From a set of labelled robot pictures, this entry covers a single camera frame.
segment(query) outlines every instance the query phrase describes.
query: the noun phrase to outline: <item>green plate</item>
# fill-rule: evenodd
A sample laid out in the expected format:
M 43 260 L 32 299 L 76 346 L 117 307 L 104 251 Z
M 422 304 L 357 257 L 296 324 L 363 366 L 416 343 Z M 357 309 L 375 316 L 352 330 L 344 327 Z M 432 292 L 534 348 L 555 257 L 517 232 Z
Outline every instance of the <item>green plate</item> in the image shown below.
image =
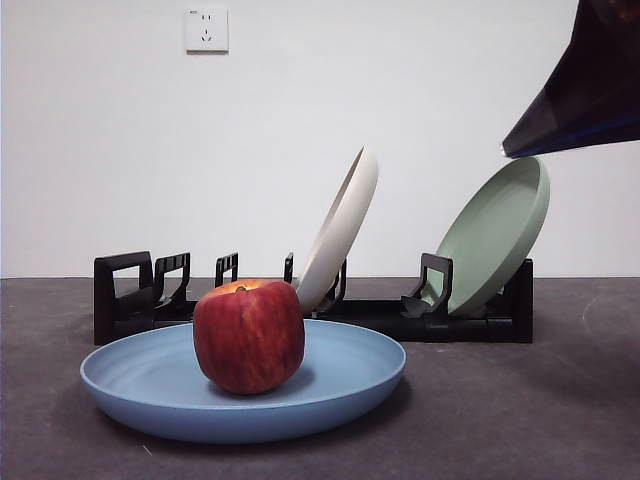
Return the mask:
M 527 258 L 549 207 L 550 182 L 543 163 L 523 157 L 496 173 L 449 228 L 437 255 L 453 259 L 451 315 L 482 309 Z M 442 275 L 427 273 L 422 299 L 432 303 Z

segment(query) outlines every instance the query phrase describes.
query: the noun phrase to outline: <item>dark gray mat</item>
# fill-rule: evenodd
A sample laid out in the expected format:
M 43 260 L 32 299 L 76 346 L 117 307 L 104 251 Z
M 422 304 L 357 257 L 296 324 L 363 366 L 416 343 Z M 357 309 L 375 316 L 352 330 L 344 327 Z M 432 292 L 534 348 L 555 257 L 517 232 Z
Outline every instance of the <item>dark gray mat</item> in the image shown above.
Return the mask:
M 194 298 L 210 282 L 193 280 Z M 533 345 L 405 343 L 404 379 L 371 413 L 234 447 L 147 436 L 95 407 L 79 377 L 92 285 L 2 281 L 3 479 L 640 478 L 640 279 L 537 280 Z

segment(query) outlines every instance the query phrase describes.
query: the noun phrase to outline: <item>dish rack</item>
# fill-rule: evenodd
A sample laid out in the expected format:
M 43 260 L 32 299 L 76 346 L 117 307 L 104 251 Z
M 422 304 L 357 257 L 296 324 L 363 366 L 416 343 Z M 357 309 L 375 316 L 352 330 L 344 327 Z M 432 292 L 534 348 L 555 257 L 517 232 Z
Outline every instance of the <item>dish rack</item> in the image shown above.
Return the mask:
M 187 299 L 190 253 L 158 258 L 152 271 L 148 251 L 98 257 L 94 260 L 94 344 L 104 345 L 154 328 L 190 322 L 196 301 Z M 238 253 L 220 257 L 215 265 L 214 287 L 222 285 L 224 274 L 238 279 Z M 138 288 L 116 296 L 113 273 L 138 267 Z M 179 286 L 163 296 L 165 275 L 182 270 Z M 427 272 L 442 274 L 439 297 L 428 304 L 420 299 Z M 345 299 L 347 261 L 312 318 L 370 328 L 399 341 L 419 342 L 533 342 L 533 262 L 526 259 L 513 277 L 474 316 L 451 316 L 453 260 L 423 253 L 420 279 L 408 295 L 398 300 Z M 283 280 L 293 281 L 293 253 L 284 261 Z

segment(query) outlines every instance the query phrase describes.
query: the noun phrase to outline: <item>wall socket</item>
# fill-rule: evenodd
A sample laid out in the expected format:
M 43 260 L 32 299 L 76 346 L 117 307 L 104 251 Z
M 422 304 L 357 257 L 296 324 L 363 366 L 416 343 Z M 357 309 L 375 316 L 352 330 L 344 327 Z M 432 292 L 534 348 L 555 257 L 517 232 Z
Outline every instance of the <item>wall socket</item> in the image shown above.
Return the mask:
M 184 15 L 187 53 L 229 51 L 229 9 L 190 8 Z

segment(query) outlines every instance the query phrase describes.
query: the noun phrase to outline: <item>light blue plate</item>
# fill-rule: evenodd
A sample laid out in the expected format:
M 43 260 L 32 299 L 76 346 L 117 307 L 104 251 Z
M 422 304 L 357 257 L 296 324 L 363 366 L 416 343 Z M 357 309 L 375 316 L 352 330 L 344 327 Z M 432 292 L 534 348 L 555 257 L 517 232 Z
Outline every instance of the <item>light blue plate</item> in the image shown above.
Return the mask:
M 151 435 L 200 443 L 258 443 L 349 422 L 395 388 L 406 354 L 365 328 L 305 320 L 299 370 L 275 390 L 231 395 L 200 371 L 192 325 L 161 328 L 105 345 L 80 366 L 98 406 Z

